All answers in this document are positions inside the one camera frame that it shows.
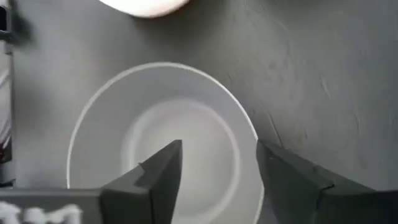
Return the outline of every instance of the gray table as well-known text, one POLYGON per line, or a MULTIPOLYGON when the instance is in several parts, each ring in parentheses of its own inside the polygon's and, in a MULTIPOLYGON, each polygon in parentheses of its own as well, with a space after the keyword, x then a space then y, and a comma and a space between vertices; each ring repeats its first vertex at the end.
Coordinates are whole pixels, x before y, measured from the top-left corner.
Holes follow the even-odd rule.
POLYGON ((154 20, 97 0, 17 3, 28 37, 13 58, 20 187, 64 187, 89 97, 127 68, 170 61, 224 84, 262 139, 368 187, 398 188, 396 0, 192 0, 154 20))

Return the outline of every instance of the white plate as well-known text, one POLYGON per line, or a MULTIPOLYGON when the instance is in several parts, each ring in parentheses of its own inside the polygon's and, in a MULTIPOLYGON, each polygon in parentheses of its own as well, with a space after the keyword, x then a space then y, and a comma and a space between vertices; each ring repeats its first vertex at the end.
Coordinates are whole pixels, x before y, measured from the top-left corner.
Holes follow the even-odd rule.
POLYGON ((257 223, 263 185, 246 112, 214 78, 175 63, 134 67, 95 93, 70 140, 68 187, 107 184, 174 139, 183 167, 173 224, 257 223))
POLYGON ((142 18, 164 16, 182 7, 189 0, 100 0, 121 12, 142 18))

